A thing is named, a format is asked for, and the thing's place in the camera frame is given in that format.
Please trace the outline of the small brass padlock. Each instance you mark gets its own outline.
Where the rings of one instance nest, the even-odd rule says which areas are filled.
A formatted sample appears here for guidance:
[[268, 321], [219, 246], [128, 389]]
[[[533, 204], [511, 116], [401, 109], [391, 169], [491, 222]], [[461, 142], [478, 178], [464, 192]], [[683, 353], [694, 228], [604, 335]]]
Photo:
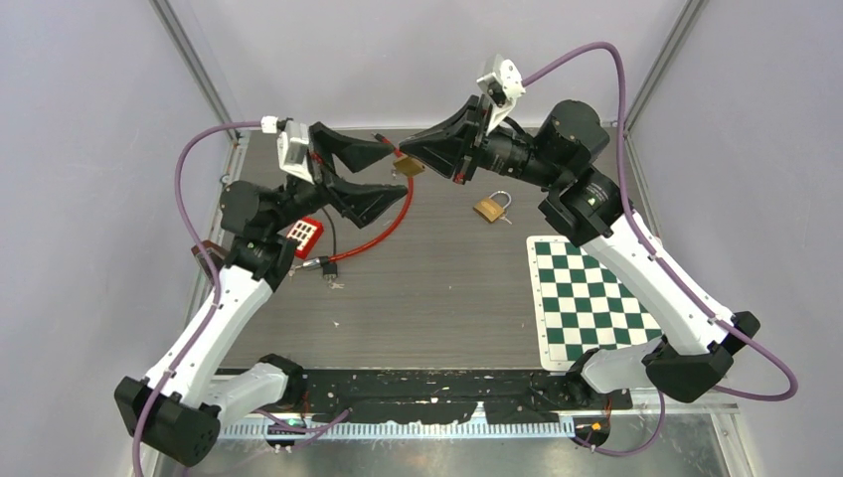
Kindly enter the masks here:
[[412, 156], [402, 155], [393, 161], [393, 174], [395, 176], [403, 175], [411, 178], [423, 173], [425, 170], [424, 163]]

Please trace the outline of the large brass padlock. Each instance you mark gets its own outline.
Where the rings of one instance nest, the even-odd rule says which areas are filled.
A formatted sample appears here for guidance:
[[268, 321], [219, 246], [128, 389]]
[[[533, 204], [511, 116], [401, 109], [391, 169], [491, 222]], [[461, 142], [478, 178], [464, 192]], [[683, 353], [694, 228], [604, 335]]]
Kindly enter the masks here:
[[512, 196], [506, 191], [496, 191], [481, 199], [473, 206], [473, 211], [487, 223], [493, 224], [503, 221], [511, 224], [507, 217], [507, 209], [512, 203]]

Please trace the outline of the black cable padlock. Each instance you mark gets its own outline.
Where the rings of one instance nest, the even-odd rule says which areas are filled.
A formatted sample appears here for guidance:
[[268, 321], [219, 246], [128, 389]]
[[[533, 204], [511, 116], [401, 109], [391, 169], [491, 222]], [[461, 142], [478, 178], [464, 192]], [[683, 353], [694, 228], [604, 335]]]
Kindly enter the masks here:
[[339, 276], [338, 272], [338, 265], [332, 259], [332, 256], [337, 253], [338, 251], [338, 241], [337, 241], [337, 231], [336, 226], [331, 218], [330, 214], [328, 213], [326, 208], [321, 209], [322, 214], [324, 215], [325, 219], [327, 220], [328, 229], [331, 236], [331, 254], [328, 258], [326, 258], [322, 265], [322, 278], [327, 282], [328, 287], [330, 289], [342, 289], [344, 285], [337, 281]]

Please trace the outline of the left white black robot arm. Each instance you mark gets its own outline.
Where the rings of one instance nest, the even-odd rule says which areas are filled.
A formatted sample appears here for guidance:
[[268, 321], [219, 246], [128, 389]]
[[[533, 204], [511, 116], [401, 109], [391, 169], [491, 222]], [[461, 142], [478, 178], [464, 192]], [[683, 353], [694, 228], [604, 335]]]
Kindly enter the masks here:
[[241, 332], [292, 267], [299, 240], [284, 230], [324, 207], [364, 228], [409, 192], [402, 185], [351, 183], [337, 173], [338, 165], [357, 173], [376, 164], [394, 152], [389, 142], [274, 116], [258, 127], [277, 139], [285, 182], [270, 188], [238, 180], [223, 188], [220, 225], [234, 237], [231, 248], [215, 261], [200, 239], [194, 242], [208, 267], [210, 295], [142, 378], [126, 377], [115, 389], [135, 471], [142, 468], [144, 447], [192, 467], [210, 453], [224, 428], [246, 415], [271, 404], [292, 411], [303, 403], [302, 367], [276, 354], [222, 385], [213, 382]]

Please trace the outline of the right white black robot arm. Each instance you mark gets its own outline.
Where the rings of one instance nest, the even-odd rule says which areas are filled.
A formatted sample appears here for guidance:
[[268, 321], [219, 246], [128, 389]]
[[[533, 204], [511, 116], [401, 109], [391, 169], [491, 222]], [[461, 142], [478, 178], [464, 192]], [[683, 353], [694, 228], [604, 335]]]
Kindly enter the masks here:
[[688, 403], [714, 388], [759, 320], [723, 306], [709, 318], [676, 283], [679, 267], [651, 240], [618, 185], [594, 166], [609, 142], [595, 110], [563, 100], [533, 135], [513, 120], [491, 127], [490, 116], [490, 101], [471, 96], [400, 148], [457, 184], [485, 169], [539, 187], [546, 222], [611, 271], [662, 331], [644, 344], [585, 352], [566, 374], [571, 401], [588, 408], [614, 391], [655, 388]]

